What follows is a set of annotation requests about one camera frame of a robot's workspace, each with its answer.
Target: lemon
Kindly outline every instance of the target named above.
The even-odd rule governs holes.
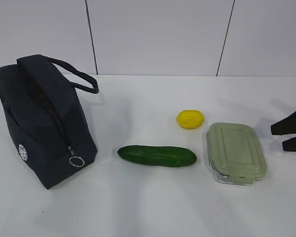
[[[195,129],[203,124],[205,118],[198,110],[183,110],[179,113],[177,121],[182,128]]]

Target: zipper pull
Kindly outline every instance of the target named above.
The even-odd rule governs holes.
[[[71,146],[68,146],[68,151],[70,152],[70,154],[74,157],[74,151],[72,150]]]
[[[74,154],[74,151],[71,148],[71,146],[68,146],[68,151],[71,154],[71,157],[69,158],[69,164],[71,164],[74,167],[78,167],[78,168],[83,167],[84,164],[85,164],[84,159],[81,158],[81,157],[76,157],[75,154]]]

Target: green lid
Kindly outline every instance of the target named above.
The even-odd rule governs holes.
[[[266,174],[259,138],[247,125],[212,124],[207,133],[207,147],[210,164],[223,177],[221,182],[250,185]]]

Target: lunch bag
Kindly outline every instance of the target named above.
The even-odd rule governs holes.
[[[68,81],[54,64],[93,88]],[[75,88],[99,92],[93,77],[42,55],[0,68],[0,100],[12,141],[47,189],[94,162],[97,153]]]

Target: food container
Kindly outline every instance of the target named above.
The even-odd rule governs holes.
[[[252,185],[266,174],[259,138],[247,125],[223,122],[212,124],[207,133],[207,149],[218,182]]]

